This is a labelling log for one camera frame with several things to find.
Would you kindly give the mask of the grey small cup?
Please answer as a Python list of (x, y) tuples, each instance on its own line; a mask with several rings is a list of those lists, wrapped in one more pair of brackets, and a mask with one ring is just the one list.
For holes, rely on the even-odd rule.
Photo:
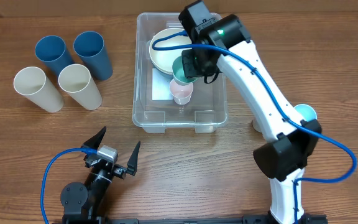
[(260, 126), (259, 126), (259, 124), (258, 124), (258, 122), (257, 122), (257, 120), (255, 118), (252, 120), (252, 126), (257, 132), (259, 132), (259, 133), (262, 132), (261, 128), (260, 128)]

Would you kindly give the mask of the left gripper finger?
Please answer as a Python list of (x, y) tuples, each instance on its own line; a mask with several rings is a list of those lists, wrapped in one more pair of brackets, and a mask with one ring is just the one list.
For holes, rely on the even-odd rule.
[(139, 149), (140, 149), (141, 142), (139, 141), (135, 146), (128, 162), (127, 162), (127, 169), (126, 172), (129, 175), (135, 176), (137, 172), (137, 165), (138, 165), (138, 156), (139, 156)]
[(103, 140), (105, 133), (106, 127), (104, 126), (97, 134), (85, 141), (81, 147), (97, 150), (99, 148), (99, 145), (101, 144), (101, 141)]

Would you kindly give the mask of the pink small cup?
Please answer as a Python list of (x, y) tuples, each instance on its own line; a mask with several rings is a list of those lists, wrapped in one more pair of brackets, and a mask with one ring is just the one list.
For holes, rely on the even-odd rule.
[(169, 90), (173, 96), (173, 100), (178, 105), (185, 105), (191, 100), (193, 92), (193, 84), (179, 85), (175, 80), (172, 80), (169, 85)]

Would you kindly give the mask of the light blue small cup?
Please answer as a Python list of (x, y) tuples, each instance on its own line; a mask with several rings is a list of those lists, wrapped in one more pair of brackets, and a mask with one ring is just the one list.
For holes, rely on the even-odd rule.
[(297, 112), (299, 112), (299, 114), (301, 114), (304, 120), (307, 122), (318, 119), (316, 111), (310, 105), (299, 104), (296, 105), (294, 109), (296, 109)]

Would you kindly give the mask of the cream tall cup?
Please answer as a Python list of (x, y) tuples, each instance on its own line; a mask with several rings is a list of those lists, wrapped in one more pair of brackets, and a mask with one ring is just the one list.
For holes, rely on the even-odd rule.
[(13, 81), (15, 91), (49, 113), (63, 108), (64, 100), (45, 72), (39, 67), (20, 70)]
[(102, 104), (102, 96), (90, 71), (82, 64), (65, 67), (58, 76), (60, 88), (87, 110), (96, 110)]

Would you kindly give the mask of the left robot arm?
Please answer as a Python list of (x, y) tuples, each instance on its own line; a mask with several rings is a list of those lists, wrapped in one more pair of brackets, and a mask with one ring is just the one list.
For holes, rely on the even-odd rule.
[(136, 174), (140, 143), (136, 144), (124, 167), (117, 164), (116, 149), (101, 145), (105, 133), (106, 127), (103, 127), (81, 146), (82, 149), (92, 151), (84, 157), (85, 166), (91, 170), (85, 182), (69, 183), (62, 190), (60, 201), (64, 207), (63, 223), (115, 222), (101, 213), (101, 203), (113, 178), (125, 179), (126, 175)]

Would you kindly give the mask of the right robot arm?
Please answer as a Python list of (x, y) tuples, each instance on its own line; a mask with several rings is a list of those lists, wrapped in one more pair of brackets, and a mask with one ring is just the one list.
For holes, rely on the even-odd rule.
[(239, 90), (254, 114), (266, 144), (253, 151), (272, 193), (270, 216), (277, 223), (303, 218), (301, 183), (308, 157), (322, 128), (306, 120), (278, 89), (241, 20), (231, 14), (217, 20), (210, 13), (179, 15), (192, 45), (185, 50), (192, 70), (209, 75), (220, 70)]

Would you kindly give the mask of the green small cup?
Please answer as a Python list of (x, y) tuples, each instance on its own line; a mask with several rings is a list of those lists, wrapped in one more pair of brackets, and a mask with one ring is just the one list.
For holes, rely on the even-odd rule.
[(185, 86), (194, 83), (196, 78), (186, 78), (182, 64), (182, 56), (176, 58), (172, 64), (173, 79), (179, 85)]

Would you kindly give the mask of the cream bowl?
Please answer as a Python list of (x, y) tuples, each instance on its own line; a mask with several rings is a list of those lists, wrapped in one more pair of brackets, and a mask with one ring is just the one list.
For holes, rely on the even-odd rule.
[[(159, 69), (161, 72), (166, 73), (168, 75), (173, 75), (172, 65), (178, 57), (181, 56), (181, 52), (183, 49), (177, 49), (177, 50), (167, 50), (167, 51), (160, 51), (160, 50), (154, 50), (152, 48), (152, 44), (161, 38), (168, 37), (172, 34), (176, 34), (178, 32), (183, 31), (181, 28), (168, 28), (161, 30), (159, 33), (154, 35), (153, 39), (151, 40), (151, 44), (149, 47), (149, 54), (150, 59), (154, 66)], [(177, 46), (177, 45), (186, 45), (190, 44), (191, 40), (187, 36), (178, 35), (176, 37), (172, 37), (171, 39), (161, 41), (157, 43), (156, 47), (171, 47), (171, 46)]]

